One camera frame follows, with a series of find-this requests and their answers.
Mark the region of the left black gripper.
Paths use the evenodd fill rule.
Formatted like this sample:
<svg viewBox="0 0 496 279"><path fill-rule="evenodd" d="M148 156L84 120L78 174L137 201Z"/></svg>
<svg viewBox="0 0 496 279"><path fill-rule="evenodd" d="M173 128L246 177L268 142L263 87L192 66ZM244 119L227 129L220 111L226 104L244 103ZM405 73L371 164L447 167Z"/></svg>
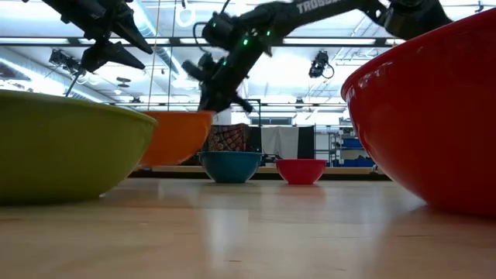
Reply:
<svg viewBox="0 0 496 279"><path fill-rule="evenodd" d="M124 46L106 41L116 33L131 45L151 54L152 47L134 23L133 11L127 5L133 0L41 0L60 14L65 24L73 23L84 31L84 38L95 40L83 52L81 67L93 73L108 62L144 69L145 65Z"/></svg>

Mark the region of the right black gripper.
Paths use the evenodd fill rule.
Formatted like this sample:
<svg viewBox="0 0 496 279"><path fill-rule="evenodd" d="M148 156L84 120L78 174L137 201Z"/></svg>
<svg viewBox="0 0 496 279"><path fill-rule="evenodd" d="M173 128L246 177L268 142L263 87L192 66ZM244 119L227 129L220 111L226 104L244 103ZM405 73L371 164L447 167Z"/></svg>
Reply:
<svg viewBox="0 0 496 279"><path fill-rule="evenodd" d="M251 113L253 106L239 97L238 87L248 78L249 72L265 53L271 56L271 42L265 36L235 36L234 38L208 38L212 46L227 51L227 55L214 60L207 52L199 59L201 100L198 112L218 113L224 110L224 102L239 105L244 112Z"/></svg>

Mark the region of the orange bowl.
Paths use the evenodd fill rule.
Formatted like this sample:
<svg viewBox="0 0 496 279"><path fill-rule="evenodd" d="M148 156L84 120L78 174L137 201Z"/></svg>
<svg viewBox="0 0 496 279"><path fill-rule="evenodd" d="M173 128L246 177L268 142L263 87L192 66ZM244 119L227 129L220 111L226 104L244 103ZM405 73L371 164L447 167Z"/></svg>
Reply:
<svg viewBox="0 0 496 279"><path fill-rule="evenodd" d="M175 166L200 150L212 125L212 112L145 112L158 122L140 164Z"/></svg>

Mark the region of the teal blue bowl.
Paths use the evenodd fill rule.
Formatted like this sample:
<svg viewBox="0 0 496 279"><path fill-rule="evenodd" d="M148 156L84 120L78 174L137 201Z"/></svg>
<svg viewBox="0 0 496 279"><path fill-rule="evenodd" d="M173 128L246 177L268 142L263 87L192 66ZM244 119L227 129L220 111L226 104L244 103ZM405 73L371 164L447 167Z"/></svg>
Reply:
<svg viewBox="0 0 496 279"><path fill-rule="evenodd" d="M203 151L198 155L205 173L220 184L247 182L262 159L261 153L244 151Z"/></svg>

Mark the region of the small red bowl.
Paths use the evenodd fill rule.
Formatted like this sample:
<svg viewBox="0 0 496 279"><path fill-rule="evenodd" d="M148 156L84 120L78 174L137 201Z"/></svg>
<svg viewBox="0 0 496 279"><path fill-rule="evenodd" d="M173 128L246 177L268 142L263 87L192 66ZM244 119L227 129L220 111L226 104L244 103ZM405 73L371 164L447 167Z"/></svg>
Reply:
<svg viewBox="0 0 496 279"><path fill-rule="evenodd" d="M275 161L279 175L288 184L314 184L326 170L326 160L280 159Z"/></svg>

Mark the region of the yellow-green bowl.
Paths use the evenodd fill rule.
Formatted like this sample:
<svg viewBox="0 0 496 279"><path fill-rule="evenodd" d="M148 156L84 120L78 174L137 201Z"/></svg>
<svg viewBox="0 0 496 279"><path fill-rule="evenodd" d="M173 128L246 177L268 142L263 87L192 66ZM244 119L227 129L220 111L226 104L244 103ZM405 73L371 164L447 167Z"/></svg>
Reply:
<svg viewBox="0 0 496 279"><path fill-rule="evenodd" d="M112 105L0 89L0 206L98 198L133 172L156 127Z"/></svg>

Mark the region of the shelf with blue bins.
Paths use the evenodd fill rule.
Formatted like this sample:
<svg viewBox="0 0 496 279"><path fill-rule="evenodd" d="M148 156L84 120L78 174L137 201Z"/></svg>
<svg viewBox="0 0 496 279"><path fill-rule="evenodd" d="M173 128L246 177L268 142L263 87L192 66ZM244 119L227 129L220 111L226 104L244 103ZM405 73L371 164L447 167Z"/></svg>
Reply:
<svg viewBox="0 0 496 279"><path fill-rule="evenodd" d="M332 167L373 167L374 161L365 150L354 128L339 128L329 133L329 161Z"/></svg>

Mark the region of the nested rainbow bowls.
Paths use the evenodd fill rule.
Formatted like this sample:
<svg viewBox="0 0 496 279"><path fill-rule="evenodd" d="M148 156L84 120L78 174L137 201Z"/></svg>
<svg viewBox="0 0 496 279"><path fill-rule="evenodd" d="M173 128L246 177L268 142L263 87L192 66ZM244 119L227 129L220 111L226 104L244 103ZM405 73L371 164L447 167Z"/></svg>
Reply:
<svg viewBox="0 0 496 279"><path fill-rule="evenodd" d="M433 208L496 217L496 8L391 48L341 95L391 180Z"/></svg>

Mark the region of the patterned orange cloth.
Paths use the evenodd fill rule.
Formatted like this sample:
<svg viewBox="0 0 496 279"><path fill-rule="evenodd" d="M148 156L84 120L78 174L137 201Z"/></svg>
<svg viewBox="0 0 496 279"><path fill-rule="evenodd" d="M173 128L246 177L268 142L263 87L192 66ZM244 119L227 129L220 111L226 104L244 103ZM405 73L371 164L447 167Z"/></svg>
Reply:
<svg viewBox="0 0 496 279"><path fill-rule="evenodd" d="M208 151L246 151L250 128L247 124L211 126Z"/></svg>

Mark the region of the white hanging cloth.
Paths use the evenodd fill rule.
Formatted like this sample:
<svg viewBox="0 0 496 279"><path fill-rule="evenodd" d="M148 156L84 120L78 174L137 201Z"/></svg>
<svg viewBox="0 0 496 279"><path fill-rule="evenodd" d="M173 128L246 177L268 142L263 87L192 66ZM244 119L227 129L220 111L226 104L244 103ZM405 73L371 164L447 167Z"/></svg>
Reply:
<svg viewBox="0 0 496 279"><path fill-rule="evenodd" d="M298 127L262 127L261 147L266 154L278 155L283 159L297 159L298 137Z"/></svg>

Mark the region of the black upright panel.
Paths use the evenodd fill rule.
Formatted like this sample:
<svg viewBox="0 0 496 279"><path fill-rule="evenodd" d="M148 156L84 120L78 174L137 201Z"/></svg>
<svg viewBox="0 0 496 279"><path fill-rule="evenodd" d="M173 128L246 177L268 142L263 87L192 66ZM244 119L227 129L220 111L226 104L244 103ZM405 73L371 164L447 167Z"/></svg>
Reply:
<svg viewBox="0 0 496 279"><path fill-rule="evenodd" d="M298 159L315 158L315 131L314 126L300 126L298 128Z"/></svg>

